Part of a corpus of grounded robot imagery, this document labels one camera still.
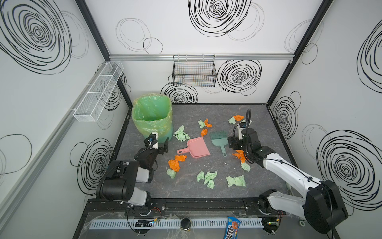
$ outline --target wire basket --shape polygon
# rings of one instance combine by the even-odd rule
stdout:
[[[100,75],[73,114],[78,121],[95,122],[98,120],[122,70],[121,62],[107,62],[104,65]]]
[[[174,55],[174,86],[215,87],[217,73],[214,55]]]

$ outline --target pink dustpan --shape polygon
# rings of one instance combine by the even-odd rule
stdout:
[[[192,138],[187,141],[187,148],[178,150],[178,154],[184,154],[190,152],[191,157],[201,158],[210,155],[210,151],[204,142],[203,137]]]

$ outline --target black wire basket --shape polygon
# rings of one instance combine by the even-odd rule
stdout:
[[[174,86],[215,87],[217,73],[214,55],[174,55]]]

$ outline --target brush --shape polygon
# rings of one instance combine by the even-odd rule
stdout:
[[[223,156],[227,157],[227,153],[225,152],[224,145],[228,144],[228,139],[227,139],[227,132],[226,131],[217,131],[217,132],[212,132],[210,134],[210,138],[212,143],[215,146],[220,146],[223,152]]]

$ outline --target trash can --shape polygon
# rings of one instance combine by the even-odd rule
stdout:
[[[164,143],[172,137],[171,100],[164,94],[147,94],[134,100],[133,122],[138,131],[147,138],[152,132],[158,132],[158,143]]]

